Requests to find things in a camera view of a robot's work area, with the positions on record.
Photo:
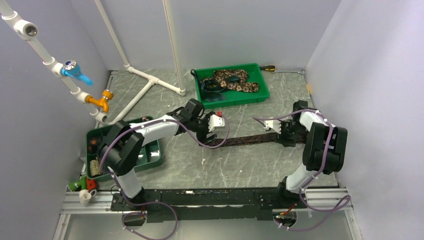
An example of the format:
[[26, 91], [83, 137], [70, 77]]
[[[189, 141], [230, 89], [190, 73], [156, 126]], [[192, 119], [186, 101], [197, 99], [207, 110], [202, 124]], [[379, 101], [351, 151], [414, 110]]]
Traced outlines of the dark orange patterned tie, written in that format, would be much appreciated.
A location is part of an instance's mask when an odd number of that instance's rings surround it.
[[[303, 144], [306, 143], [307, 136], [308, 136], [308, 132], [303, 132]], [[255, 144], [262, 144], [262, 143], [277, 143], [276, 137], [277, 137], [277, 133], [271, 132], [271, 133], [249, 135], [249, 136], [242, 136], [242, 137], [232, 137], [232, 138], [228, 138], [227, 140], [224, 140], [223, 138], [216, 138], [214, 143], [210, 143], [207, 145], [217, 146], [222, 141], [224, 141], [224, 143], [223, 145], [221, 145], [221, 147], [247, 146], [247, 145], [255, 145]]]

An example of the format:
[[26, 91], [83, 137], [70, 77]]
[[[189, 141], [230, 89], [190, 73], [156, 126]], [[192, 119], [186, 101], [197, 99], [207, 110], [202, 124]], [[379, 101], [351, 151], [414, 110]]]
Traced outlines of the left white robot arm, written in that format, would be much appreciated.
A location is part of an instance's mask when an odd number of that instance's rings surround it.
[[97, 155], [101, 170], [111, 173], [125, 194], [123, 202], [129, 209], [137, 210], [144, 203], [144, 188], [135, 167], [145, 145], [182, 133], [195, 133], [201, 146], [208, 146], [215, 139], [211, 132], [225, 122], [213, 111], [204, 113], [204, 109], [201, 102], [192, 98], [185, 106], [160, 118], [139, 123], [119, 120], [111, 126], [97, 148]]

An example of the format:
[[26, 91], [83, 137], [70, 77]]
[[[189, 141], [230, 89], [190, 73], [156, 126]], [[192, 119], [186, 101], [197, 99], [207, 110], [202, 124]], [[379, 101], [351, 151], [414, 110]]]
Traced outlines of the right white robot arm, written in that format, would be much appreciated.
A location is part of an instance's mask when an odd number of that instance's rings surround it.
[[266, 122], [279, 123], [279, 127], [273, 126], [272, 129], [285, 141], [306, 133], [300, 166], [285, 178], [284, 189], [275, 194], [280, 207], [289, 207], [295, 201], [295, 194], [302, 194], [320, 175], [330, 175], [342, 169], [348, 130], [330, 123], [320, 110], [299, 100], [293, 104], [292, 113]]

